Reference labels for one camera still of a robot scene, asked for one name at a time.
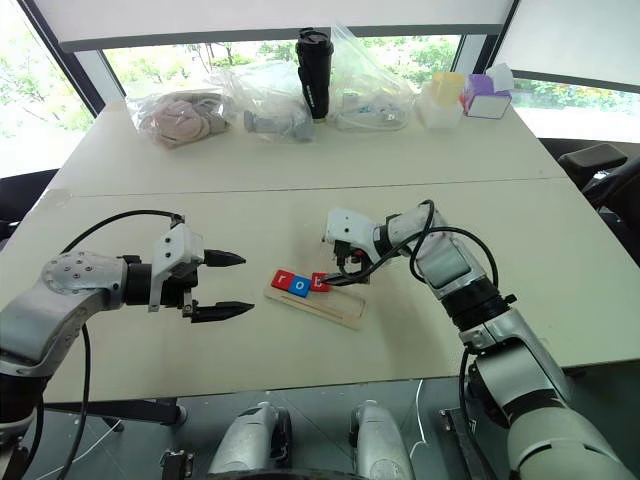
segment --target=gray floor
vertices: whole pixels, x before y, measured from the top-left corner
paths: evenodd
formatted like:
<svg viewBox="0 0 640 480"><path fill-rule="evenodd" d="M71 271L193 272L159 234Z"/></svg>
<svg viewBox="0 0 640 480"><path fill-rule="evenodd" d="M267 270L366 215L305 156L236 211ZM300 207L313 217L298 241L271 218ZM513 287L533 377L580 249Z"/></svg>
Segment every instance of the gray floor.
<svg viewBox="0 0 640 480"><path fill-rule="evenodd" d="M593 367L576 379L574 406L601 430L620 458L640 477L640 363ZM180 400L189 411L187 422L172 429L126 421L125 431L111 433L90 454L76 462L70 479L160 479L159 460L167 448L195 452L194 478L203 478L213 453L232 420L246 408L268 400L289 409L294 431L294 467L352 471L347 441L349 413L366 399L386 406L401 425L407 448L419 439L415 412L417 381L385 382L339 387L317 387L273 392L244 392ZM429 446L414 455L418 479L454 479L460 465L448 448L438 411L457 406L455 379L425 382L420 399L421 415ZM507 478L506 433L472 410L477 435L499 478ZM76 415L47 412L42 444L30 471L33 480L60 466L71 444ZM99 418L89 418L80 453L108 430ZM30 442L27 435L25 443Z"/></svg>

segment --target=blue block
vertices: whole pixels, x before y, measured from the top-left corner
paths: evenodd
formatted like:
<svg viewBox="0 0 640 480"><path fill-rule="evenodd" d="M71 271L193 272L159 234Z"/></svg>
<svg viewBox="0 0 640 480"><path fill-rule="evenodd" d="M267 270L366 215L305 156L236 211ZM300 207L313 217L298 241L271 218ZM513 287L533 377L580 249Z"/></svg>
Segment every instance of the blue block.
<svg viewBox="0 0 640 480"><path fill-rule="evenodd" d="M309 295L309 289L311 288L311 280L304 277L298 277L297 275L293 277L293 281L291 282L291 286L289 287L289 293L293 293L294 295L298 295L302 298L307 298Z"/></svg>

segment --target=red block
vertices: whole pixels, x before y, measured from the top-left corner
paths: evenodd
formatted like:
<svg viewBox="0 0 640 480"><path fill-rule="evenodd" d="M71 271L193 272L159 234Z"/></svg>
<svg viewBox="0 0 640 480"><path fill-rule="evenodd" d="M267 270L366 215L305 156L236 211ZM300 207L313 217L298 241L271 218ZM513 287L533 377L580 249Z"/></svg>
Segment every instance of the red block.
<svg viewBox="0 0 640 480"><path fill-rule="evenodd" d="M331 290L331 285L320 282L327 275L327 272L313 272L311 274L311 290L314 292L328 292Z"/></svg>
<svg viewBox="0 0 640 480"><path fill-rule="evenodd" d="M291 272L278 270L273 280L271 280L271 286L279 288L280 290L289 290L291 282L293 282L293 277L295 277L295 275Z"/></svg>

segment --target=black cable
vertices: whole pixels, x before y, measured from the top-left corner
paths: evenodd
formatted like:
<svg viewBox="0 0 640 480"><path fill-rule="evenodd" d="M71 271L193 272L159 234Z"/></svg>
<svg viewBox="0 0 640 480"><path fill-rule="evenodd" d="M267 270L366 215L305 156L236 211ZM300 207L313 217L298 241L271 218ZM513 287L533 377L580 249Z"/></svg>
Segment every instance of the black cable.
<svg viewBox="0 0 640 480"><path fill-rule="evenodd" d="M82 405L80 406L80 422L78 423L78 429L76 430L76 436L73 439L73 445L67 460L58 475L58 480L64 480L69 473L71 464L76 458L78 453L78 447L80 447L80 440L82 440L82 434L84 433L84 425L87 422L87 407L89 405L89 383L91 381L91 342L89 341L89 330L87 325L82 325L82 339L84 340L84 386L82 388Z"/></svg>
<svg viewBox="0 0 640 480"><path fill-rule="evenodd" d="M130 210L128 212L122 212L112 217L106 218L99 223L96 223L93 227L91 227L90 229L78 235L76 239L73 242L71 242L69 245L67 245L67 247L61 253L67 253L71 251L82 240L87 238L96 230L101 229L105 225L115 222L116 220L120 220L121 218L133 217L134 215L159 215L161 217L169 217L172 220L184 221L184 217L182 217L181 215L178 215L176 213L166 212L164 210Z"/></svg>
<svg viewBox="0 0 640 480"><path fill-rule="evenodd" d="M413 240L418 238L418 242L416 243L416 246L414 247L413 251L411 252L411 258L409 259L409 269L411 270L411 274L417 280L425 283L425 281L422 278L422 276L415 269L416 256L418 255L418 251L420 250L420 247L422 246L422 243L424 242L424 239L430 233L451 232L451 233L457 233L457 234L463 235L463 236L469 238L470 240L473 240L482 249L484 254L487 256L487 260L489 261L489 266L491 267L492 283L496 288L498 288L498 282L499 282L498 265L496 264L496 260L493 257L493 254L491 253L491 250L489 250L489 247L487 247L487 245L482 240L480 240L480 238L478 238L476 235L474 235L473 233L471 233L468 230L465 230L463 228L449 227L449 226L429 227L429 225L431 225L431 223L433 221L433 215L435 214L434 203L431 200L425 200L424 202L421 203L421 205L429 205L430 206L430 212L429 212L429 216L427 217L427 221L425 222L425 226L424 226L424 228L422 229L422 231L420 233L414 233L413 235L410 235L409 237L405 238L402 242L400 242L398 245L396 245L391 250L389 250L387 253L385 253L380 258L380 260L378 260L376 263L371 265L366 270L363 270L362 272L353 274L353 273L347 272L345 270L344 266L338 265L338 270L340 271L340 273L347 280L351 280L354 283L358 282L358 281L362 280L363 278L366 278L369 275L371 275L378 268L380 268L387 260L391 259L396 253L398 253L400 250L405 248Z"/></svg>
<svg viewBox="0 0 640 480"><path fill-rule="evenodd" d="M433 200L425 200L420 205L429 205L429 216L427 217L427 221L424 224L424 228L418 237L418 241L416 242L416 246L413 247L413 252L411 252L411 257L409 257L409 270L411 270L411 275L413 278L422 283L427 283L422 278L422 275L418 273L416 270L416 257L418 256L418 252L420 251L420 247L424 243L424 239L429 235L429 229L431 228L431 223L433 222L433 216L436 211L436 206L433 204Z"/></svg>
<svg viewBox="0 0 640 480"><path fill-rule="evenodd" d="M36 452L38 451L38 447L40 446L40 440L42 439L42 428L44 425L44 401L42 397L40 397L40 402L36 407L36 431L33 435L33 442L31 443L31 450L29 450L29 456L27 457L27 462L24 466L24 471L29 470L31 466L31 462L33 462L34 457L36 456Z"/></svg>
<svg viewBox="0 0 640 480"><path fill-rule="evenodd" d="M116 220L120 220L121 218L133 217L134 215L157 215L161 217L168 217L172 221L184 222L183 216L178 215L177 213L167 212L164 210L130 210L128 212L118 213L117 215L113 215L109 218L102 220L101 222L96 223L93 227L89 228L88 230L78 235L60 253L62 254L62 253L67 253L71 251L82 240L87 238L89 235L91 235L95 231L101 229L105 225L115 222ZM87 421L87 409L89 406L89 387L91 382L91 342L89 340L89 330L87 329L86 324L82 325L82 339L84 340L85 355L84 355L84 386L82 390L82 403L80 405L80 421L78 423L78 428L76 430L76 436L73 440L73 445L71 446L71 450L67 455L67 460L65 461L64 467L60 471L60 475L58 475L59 480L63 480L66 477L66 475L69 473L71 464L75 459L76 453L78 453L78 447L80 446L80 441L82 440L82 434L84 433L84 426Z"/></svg>
<svg viewBox="0 0 640 480"><path fill-rule="evenodd" d="M400 250L402 250L404 247L406 247L409 243L413 242L416 238L418 238L420 236L420 233L414 233L413 235L405 238L402 242L400 242L398 245L396 245L395 247L393 247L391 250L389 250L387 253L385 253L382 257L380 257L380 260L378 260L376 263L374 263L373 265L371 265L369 268L367 268L366 270L363 270L362 272L358 272L358 273L349 273L345 270L343 265L338 265L338 270L340 271L340 273L347 279L347 280L351 280L352 282L358 282L360 280L362 280L363 278L368 277L369 275L371 275L373 272L375 272L377 269L379 269L382 265L384 265L384 263L391 259L396 253L398 253Z"/></svg>
<svg viewBox="0 0 640 480"><path fill-rule="evenodd" d="M460 235L464 235L470 240L473 240L482 249L484 254L487 256L487 260L489 260L489 266L491 267L491 277L492 277L491 281L493 283L493 286L498 288L498 265L496 264L495 258L493 258L493 254L491 253L491 250L489 250L489 247L487 247L487 245L482 240L480 240L478 237L476 237L473 233L469 232L468 230L465 230L463 228L458 228L458 227L430 228L429 233L433 233L433 232L458 233Z"/></svg>
<svg viewBox="0 0 640 480"><path fill-rule="evenodd" d="M458 399L460 401L460 412L462 413L462 420L464 422L464 428L467 433L467 437L469 437L469 441L473 446L473 450L478 455L480 462L482 463L482 467L485 470L485 473L489 477L490 480L497 480L496 473L493 471L493 467L487 460L484 452L480 448L478 441L476 440L475 435L471 431L470 421L469 421L469 412L467 411L467 402L464 398L464 377L467 372L467 361L469 360L469 350L464 349L464 353L462 354L462 360L460 361L460 373L458 374Z"/></svg>

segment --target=white table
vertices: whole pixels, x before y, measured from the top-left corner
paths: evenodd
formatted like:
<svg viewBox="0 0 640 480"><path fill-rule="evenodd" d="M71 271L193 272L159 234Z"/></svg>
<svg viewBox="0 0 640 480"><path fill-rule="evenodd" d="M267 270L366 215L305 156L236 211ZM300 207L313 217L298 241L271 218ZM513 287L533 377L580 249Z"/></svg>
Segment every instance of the white table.
<svg viewBox="0 0 640 480"><path fill-rule="evenodd" d="M232 129L163 150L136 134L123 103L107 107L52 188L72 196L291 190L562 177L520 117L462 118L452 131L414 120L396 132L318 125L310 144L268 143Z"/></svg>
<svg viewBox="0 0 640 480"><path fill-rule="evenodd" d="M640 270L566 178L88 198L53 190L0 253L0 306L96 221L134 208L170 209L186 214L207 248L248 261L201 268L194 296L202 304L241 300L256 308L199 325L177 310L147 314L144 307L124 307L96 315L88 323L93 400L455 375L457 330L430 291L412 279L406 260L381 269L372 285L355 287L368 298L359 332L262 295L277 267L333 271L330 248L320 243L332 207L383 220L427 197L452 225L490 246L501 291L518 296L517 308L562 366L640 357ZM159 218L126 219L88 238L83 248L141 254L148 261L167 227ZM82 371L82 342L76 342L46 400L78 400Z"/></svg>

